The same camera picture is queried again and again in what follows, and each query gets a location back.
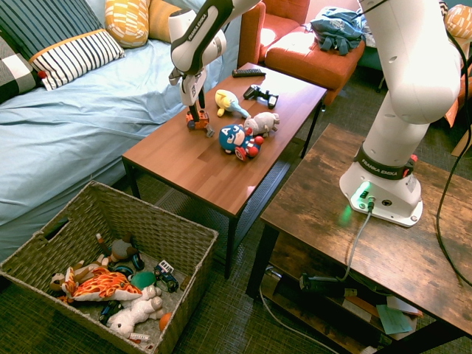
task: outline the black game controller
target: black game controller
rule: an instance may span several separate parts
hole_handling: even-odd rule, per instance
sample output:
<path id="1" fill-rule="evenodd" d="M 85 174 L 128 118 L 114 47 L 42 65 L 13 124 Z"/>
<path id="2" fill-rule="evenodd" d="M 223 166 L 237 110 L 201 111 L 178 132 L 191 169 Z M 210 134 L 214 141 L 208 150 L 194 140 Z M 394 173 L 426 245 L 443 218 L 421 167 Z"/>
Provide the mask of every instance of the black game controller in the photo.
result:
<path id="1" fill-rule="evenodd" d="M 278 94 L 271 94 L 269 90 L 261 91 L 259 85 L 250 85 L 249 88 L 244 92 L 243 95 L 245 100 L 250 100 L 251 98 L 257 99 L 258 97 L 267 100 L 267 106 L 272 109 L 277 104 L 277 100 L 279 99 Z"/>

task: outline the wicker basket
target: wicker basket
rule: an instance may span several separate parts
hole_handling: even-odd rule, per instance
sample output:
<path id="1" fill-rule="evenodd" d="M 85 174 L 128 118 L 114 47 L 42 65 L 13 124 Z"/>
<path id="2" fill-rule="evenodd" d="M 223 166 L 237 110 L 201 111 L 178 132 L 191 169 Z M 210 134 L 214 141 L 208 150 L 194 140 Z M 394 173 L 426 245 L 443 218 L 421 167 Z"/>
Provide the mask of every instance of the wicker basket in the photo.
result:
<path id="1" fill-rule="evenodd" d="M 77 260 L 92 262 L 98 258 L 101 250 L 95 234 L 100 233 L 111 244 L 126 232 L 132 232 L 141 253 L 154 260 L 165 259 L 190 277 L 168 326 L 159 333 L 152 350 L 118 336 L 97 320 L 57 300 L 49 290 L 51 274 L 58 269 L 65 270 Z M 171 353 L 207 288 L 217 237 L 214 230 L 93 181 L 0 265 L 0 276 L 35 292 L 46 306 L 66 314 L 124 352 Z"/>

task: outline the blue backpack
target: blue backpack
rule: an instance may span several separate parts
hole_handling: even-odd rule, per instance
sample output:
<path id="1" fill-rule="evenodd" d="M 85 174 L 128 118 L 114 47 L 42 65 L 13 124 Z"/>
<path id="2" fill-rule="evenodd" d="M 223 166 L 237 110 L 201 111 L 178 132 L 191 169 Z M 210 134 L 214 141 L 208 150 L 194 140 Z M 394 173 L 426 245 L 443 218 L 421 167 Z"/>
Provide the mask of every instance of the blue backpack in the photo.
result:
<path id="1" fill-rule="evenodd" d="M 323 51 L 334 48 L 340 55 L 346 55 L 362 41 L 362 28 L 357 13 L 351 10 L 324 7 L 310 24 L 319 48 Z"/>

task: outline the white teddy bear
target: white teddy bear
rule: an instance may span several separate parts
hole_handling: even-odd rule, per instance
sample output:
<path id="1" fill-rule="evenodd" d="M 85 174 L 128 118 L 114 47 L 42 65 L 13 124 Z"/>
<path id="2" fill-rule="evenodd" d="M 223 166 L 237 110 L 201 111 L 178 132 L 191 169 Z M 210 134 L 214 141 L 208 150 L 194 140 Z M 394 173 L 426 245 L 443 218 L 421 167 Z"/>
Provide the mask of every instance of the white teddy bear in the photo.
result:
<path id="1" fill-rule="evenodd" d="M 268 132 L 277 131 L 275 125 L 280 124 L 279 114 L 271 112 L 262 112 L 256 114 L 254 117 L 249 117 L 244 122 L 244 129 L 252 129 L 252 135 L 262 134 L 265 138 Z"/>
<path id="2" fill-rule="evenodd" d="M 135 300 L 122 301 L 123 310 L 108 319 L 107 327 L 129 339 L 136 323 L 147 319 L 160 319 L 164 314 L 162 309 L 161 289 L 149 285 L 142 291 L 142 296 Z"/>

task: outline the wooden table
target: wooden table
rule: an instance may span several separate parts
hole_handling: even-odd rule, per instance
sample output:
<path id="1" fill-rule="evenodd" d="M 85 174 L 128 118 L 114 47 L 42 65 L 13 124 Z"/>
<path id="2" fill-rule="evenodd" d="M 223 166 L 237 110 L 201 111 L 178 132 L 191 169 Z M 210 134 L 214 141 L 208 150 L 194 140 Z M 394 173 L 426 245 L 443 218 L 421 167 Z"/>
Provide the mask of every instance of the wooden table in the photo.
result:
<path id="1" fill-rule="evenodd" d="M 259 66 L 246 64 L 242 69 L 251 68 Z M 226 278 L 230 274 L 236 227 L 244 206 L 305 120 L 314 112 L 313 123 L 302 152 L 305 153 L 322 107 L 322 99 L 326 94 L 325 88 L 267 68 L 260 69 L 266 72 L 265 77 L 228 77 L 205 94 L 205 110 L 209 113 L 210 125 L 215 130 L 213 137 L 207 138 L 206 131 L 187 129 L 185 109 L 133 146 L 122 157 L 133 194 L 137 198 L 139 191 L 134 174 L 136 168 L 190 197 L 197 198 L 229 218 Z M 279 99 L 276 107 L 269 110 L 267 101 L 260 98 L 243 99 L 243 93 L 251 84 L 261 85 L 263 89 L 277 93 Z M 244 119 L 239 113 L 229 112 L 221 118 L 217 117 L 215 92 L 218 89 L 234 93 L 240 105 L 252 116 L 263 111 L 279 114 L 278 131 L 272 131 L 269 137 L 265 138 L 260 153 L 254 159 L 242 162 L 221 148 L 218 141 L 220 129 L 228 124 L 243 124 Z"/>
<path id="2" fill-rule="evenodd" d="M 347 257 L 366 215 L 351 210 L 339 189 L 339 179 L 362 141 L 361 136 L 329 125 L 266 207 L 261 215 L 265 228 L 246 290 L 249 296 L 258 296 L 261 280 L 267 277 L 266 266 L 277 262 L 271 254 L 279 235 L 289 248 L 301 243 L 311 257 L 322 255 L 342 266 L 331 276 L 344 275 Z M 458 279 L 437 240 L 437 207 L 448 172 L 419 161 L 415 174 L 423 190 L 422 218 L 409 229 L 371 218 L 355 250 L 352 270 L 436 321 L 378 353 L 422 353 L 460 336 L 472 336 L 472 288 Z M 472 279 L 471 200 L 472 182 L 454 176 L 441 212 L 446 247 L 468 279 Z M 298 257 L 300 262 L 292 264 Z M 297 279 L 304 263 L 305 269 L 310 268 L 311 259 L 303 257 L 286 254 L 281 268 Z M 307 323 L 311 320 L 306 319 L 303 309 L 291 312 Z M 313 327 L 323 331 L 327 325 L 317 322 Z M 332 340 L 337 337 L 342 348 L 361 352 L 357 343 L 328 332 L 325 335 Z"/>

